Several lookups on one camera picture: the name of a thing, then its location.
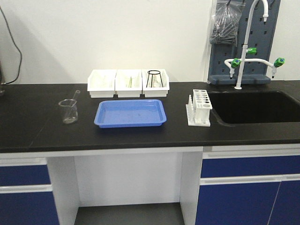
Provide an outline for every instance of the blue drawer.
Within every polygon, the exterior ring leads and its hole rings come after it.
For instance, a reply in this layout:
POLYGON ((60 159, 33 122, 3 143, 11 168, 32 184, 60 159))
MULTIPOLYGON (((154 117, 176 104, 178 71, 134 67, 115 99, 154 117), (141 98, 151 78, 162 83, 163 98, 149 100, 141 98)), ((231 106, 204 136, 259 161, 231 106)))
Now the blue drawer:
POLYGON ((0 224, 59 225, 52 192, 0 194, 0 224))
POLYGON ((0 186, 50 184, 47 165, 0 166, 0 186))
POLYGON ((300 173, 300 156, 204 159, 201 177, 234 177, 300 173))

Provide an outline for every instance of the white faucet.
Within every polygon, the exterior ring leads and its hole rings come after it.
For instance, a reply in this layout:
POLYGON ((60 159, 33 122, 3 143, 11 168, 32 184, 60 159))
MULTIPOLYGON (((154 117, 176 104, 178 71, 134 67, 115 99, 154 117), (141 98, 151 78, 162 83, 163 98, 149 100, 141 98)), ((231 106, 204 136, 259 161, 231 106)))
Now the white faucet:
MULTIPOLYGON (((244 71, 244 65, 245 62, 261 62, 264 63, 265 65, 269 66, 272 68, 272 77, 274 77, 275 73, 276 73, 276 69, 277 67, 281 66, 284 63, 284 59, 282 58, 278 58, 276 60, 276 62, 279 60, 279 64, 277 63, 270 63, 266 60, 262 60, 262 59, 246 59, 246 53, 248 51, 248 40, 249 40, 249 34, 250 34, 250 28, 251 28, 251 23, 252 23, 252 17, 253 17, 253 12, 254 12, 254 8, 257 4, 259 0, 254 0, 249 12, 249 17, 248 17, 248 23, 247 23, 247 29, 246 29, 246 35, 245 35, 245 41, 243 44, 243 50, 242 50, 242 55, 240 59, 228 59, 225 60, 224 63, 230 68, 230 78, 233 77, 234 74, 234 68, 231 65, 231 62, 233 62, 234 60, 237 60, 237 63, 239 63, 240 68, 239 68, 239 74, 238 74, 238 80, 236 82, 236 86, 234 87, 235 89, 241 90, 241 81, 242 81, 242 77, 243 77, 243 71, 244 71)), ((268 6, 268 2, 267 0, 261 0, 263 2, 263 21, 266 22, 267 18, 269 16, 268 14, 268 10, 269 10, 269 6, 268 6)))

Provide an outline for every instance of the plastic tray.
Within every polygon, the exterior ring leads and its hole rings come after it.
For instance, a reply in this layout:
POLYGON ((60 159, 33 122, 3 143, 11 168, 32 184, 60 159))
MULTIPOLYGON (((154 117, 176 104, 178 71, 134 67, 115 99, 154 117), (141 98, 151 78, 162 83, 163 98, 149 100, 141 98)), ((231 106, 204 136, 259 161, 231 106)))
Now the plastic tray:
POLYGON ((103 101, 94 120, 100 128, 154 127, 164 122, 164 107, 157 99, 103 101))

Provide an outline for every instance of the green valve handle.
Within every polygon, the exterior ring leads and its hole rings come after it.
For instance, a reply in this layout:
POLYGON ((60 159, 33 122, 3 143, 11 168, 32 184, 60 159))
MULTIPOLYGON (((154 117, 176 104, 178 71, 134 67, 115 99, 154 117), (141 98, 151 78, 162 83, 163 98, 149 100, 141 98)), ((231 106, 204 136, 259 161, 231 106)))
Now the green valve handle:
POLYGON ((275 60, 274 62, 274 66, 275 67, 280 67, 285 63, 285 59, 284 58, 278 58, 275 60))
POLYGON ((240 60, 238 58, 234 58, 234 60, 231 62, 231 67, 236 68, 240 65, 240 60))
POLYGON ((248 53, 248 54, 256 54, 256 53, 257 53, 256 50, 257 50, 257 48, 248 48, 248 49, 247 49, 247 53, 248 53))

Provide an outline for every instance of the pegboard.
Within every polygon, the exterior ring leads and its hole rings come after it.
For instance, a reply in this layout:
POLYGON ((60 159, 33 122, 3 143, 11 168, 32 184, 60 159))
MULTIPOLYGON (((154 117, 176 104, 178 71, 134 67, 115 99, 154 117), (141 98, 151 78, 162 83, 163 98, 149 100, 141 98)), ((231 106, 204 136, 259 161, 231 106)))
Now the pegboard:
MULTIPOLYGON (((229 68, 225 65, 224 60, 240 58, 242 46, 245 40, 249 11, 253 0, 237 0, 245 2, 239 29, 237 46, 213 44, 210 54, 210 68, 208 82, 215 85, 235 84, 239 68, 235 69, 233 79, 229 77, 229 68)), ((269 17, 267 22, 263 21, 263 2, 258 1, 252 19, 252 25, 249 35, 248 48, 257 48, 255 55, 247 54, 247 59, 260 58, 269 60, 275 26, 278 17, 280 0, 268 0, 269 17)), ((266 76, 267 66, 260 62, 246 62, 243 72, 242 84, 264 84, 270 83, 270 78, 266 76)))

